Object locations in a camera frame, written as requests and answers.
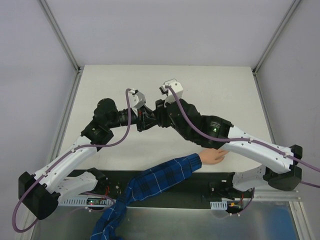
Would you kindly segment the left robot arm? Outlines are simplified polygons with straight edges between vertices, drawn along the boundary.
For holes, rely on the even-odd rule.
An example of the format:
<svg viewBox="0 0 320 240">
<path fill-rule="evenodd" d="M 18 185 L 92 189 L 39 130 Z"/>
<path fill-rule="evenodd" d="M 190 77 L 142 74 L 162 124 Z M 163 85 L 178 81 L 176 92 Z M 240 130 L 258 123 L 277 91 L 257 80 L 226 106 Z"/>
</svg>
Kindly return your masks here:
<svg viewBox="0 0 320 240">
<path fill-rule="evenodd" d="M 71 180 L 66 180 L 66 177 L 99 150 L 112 146 L 109 142 L 114 136 L 113 128 L 129 129 L 135 125 L 142 132 L 158 125 L 159 116 L 159 110 L 148 108 L 144 97 L 137 94 L 128 98 L 124 110 L 118 110 L 111 98 L 100 100 L 92 120 L 64 153 L 35 173 L 26 171 L 19 176 L 19 203 L 38 220 L 44 220 L 66 199 L 90 191 L 102 194 L 106 178 L 96 168 L 86 170 Z"/>
</svg>

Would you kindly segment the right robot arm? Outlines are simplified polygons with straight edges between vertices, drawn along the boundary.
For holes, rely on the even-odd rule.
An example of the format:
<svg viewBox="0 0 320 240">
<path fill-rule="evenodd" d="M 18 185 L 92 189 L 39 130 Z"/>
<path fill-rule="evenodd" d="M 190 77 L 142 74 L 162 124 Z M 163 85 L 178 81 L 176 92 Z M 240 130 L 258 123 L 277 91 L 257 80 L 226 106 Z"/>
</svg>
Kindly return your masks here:
<svg viewBox="0 0 320 240">
<path fill-rule="evenodd" d="M 225 192 L 237 197 L 256 187 L 270 186 L 276 190 L 293 191 L 302 181 L 302 169 L 297 166 L 303 149 L 272 144 L 242 131 L 231 122 L 214 115 L 202 115 L 196 107 L 180 99 L 176 102 L 155 102 L 153 112 L 158 125 L 172 127 L 186 141 L 207 149 L 222 149 L 249 158 L 260 165 L 243 172 L 235 172 L 225 184 Z"/>
</svg>

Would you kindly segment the blue plaid sleeve forearm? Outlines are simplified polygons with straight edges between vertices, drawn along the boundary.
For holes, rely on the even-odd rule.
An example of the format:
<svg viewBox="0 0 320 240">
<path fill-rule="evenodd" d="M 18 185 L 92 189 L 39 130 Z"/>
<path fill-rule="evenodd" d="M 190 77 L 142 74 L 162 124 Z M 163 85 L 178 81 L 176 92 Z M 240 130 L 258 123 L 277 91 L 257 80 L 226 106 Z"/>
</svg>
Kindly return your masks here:
<svg viewBox="0 0 320 240">
<path fill-rule="evenodd" d="M 115 204 L 104 211 L 96 222 L 91 240 L 121 240 L 116 229 L 125 218 L 127 207 L 137 201 L 145 201 L 160 195 L 173 186 L 188 179 L 193 172 L 202 167 L 197 153 L 174 158 L 133 177 L 126 185 Z"/>
</svg>

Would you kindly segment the mannequin hand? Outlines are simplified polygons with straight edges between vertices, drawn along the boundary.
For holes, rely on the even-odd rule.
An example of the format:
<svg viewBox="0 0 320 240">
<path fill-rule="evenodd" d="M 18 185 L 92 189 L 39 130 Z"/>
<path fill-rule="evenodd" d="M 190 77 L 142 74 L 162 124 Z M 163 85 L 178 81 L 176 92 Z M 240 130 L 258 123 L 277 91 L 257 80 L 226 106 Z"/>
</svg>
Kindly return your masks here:
<svg viewBox="0 0 320 240">
<path fill-rule="evenodd" d="M 222 162 L 229 152 L 223 149 L 205 148 L 198 153 L 202 164 L 216 165 Z"/>
</svg>

